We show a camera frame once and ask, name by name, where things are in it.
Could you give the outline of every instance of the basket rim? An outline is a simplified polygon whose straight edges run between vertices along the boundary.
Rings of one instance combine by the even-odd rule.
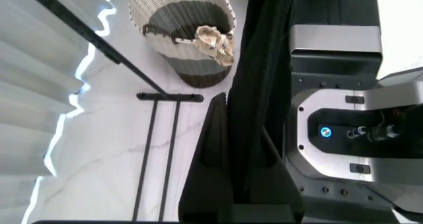
[[[235,12],[233,11],[232,5],[229,2],[229,0],[224,0],[224,1],[226,3],[226,7],[229,9],[229,12],[231,13],[231,16],[233,18],[233,27],[231,28],[231,30],[226,35],[228,35],[228,34],[232,34],[233,35],[235,33],[235,29],[237,27],[237,17],[235,16]],[[128,3],[128,8],[129,8],[129,12],[130,12],[130,20],[131,20],[131,22],[134,24],[134,26],[136,28],[138,28],[138,31],[143,34],[142,28],[140,28],[139,25],[136,24],[134,22],[134,20],[132,19],[132,8],[131,8],[131,3],[130,2]],[[147,36],[147,35],[149,37],[154,37],[154,38],[170,38],[169,36],[164,35],[164,34],[159,34],[159,33],[155,33],[154,34],[152,32],[148,32],[148,31],[145,33],[145,36]],[[193,44],[195,40],[194,39],[191,40],[191,39],[184,39],[184,38],[175,38],[175,41],[177,43],[182,43],[182,44]]]

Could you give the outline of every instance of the white marble floor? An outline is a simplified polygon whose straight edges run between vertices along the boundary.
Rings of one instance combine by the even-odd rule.
[[[209,101],[214,95],[229,90],[236,66],[226,80],[212,88],[190,88],[148,47],[132,25],[128,0],[111,2],[117,13],[107,18],[111,33],[105,39],[166,91],[201,93],[205,98],[203,103],[180,107],[165,210],[165,221],[177,221],[179,197]],[[238,25],[243,25],[247,0],[230,2]],[[390,4],[391,0],[379,0],[385,52],[379,77],[418,67],[423,61],[423,32],[419,29],[423,28],[422,18],[402,13],[405,9],[407,14],[419,13],[423,4],[419,0],[396,0],[395,8]],[[239,27],[235,33],[236,52],[241,34],[242,27]],[[152,102],[140,102],[135,94],[153,89],[123,65],[113,64],[99,52],[84,78],[91,86],[79,95],[79,104],[85,111],[65,122],[63,136],[52,154],[58,177],[42,181],[32,221],[132,218],[153,107]],[[175,103],[161,102],[157,109],[139,220],[158,220],[175,107]]]

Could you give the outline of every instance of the laundry basket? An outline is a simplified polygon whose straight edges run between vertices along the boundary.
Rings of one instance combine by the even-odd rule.
[[[204,53],[197,30],[200,26],[215,27],[232,40],[236,19],[228,0],[130,0],[129,7],[139,31],[185,83],[210,87],[229,74],[233,61],[222,63]]]

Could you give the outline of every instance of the illuminated button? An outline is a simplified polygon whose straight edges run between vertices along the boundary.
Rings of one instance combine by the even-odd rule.
[[[322,134],[323,137],[330,137],[332,135],[332,130],[324,127],[320,130],[320,134]]]

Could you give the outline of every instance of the basket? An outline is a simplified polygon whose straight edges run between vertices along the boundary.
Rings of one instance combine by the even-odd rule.
[[[232,38],[236,18],[228,0],[130,0],[129,8],[135,26],[188,85],[211,87],[229,74],[231,64],[201,50],[196,36],[209,26]]]

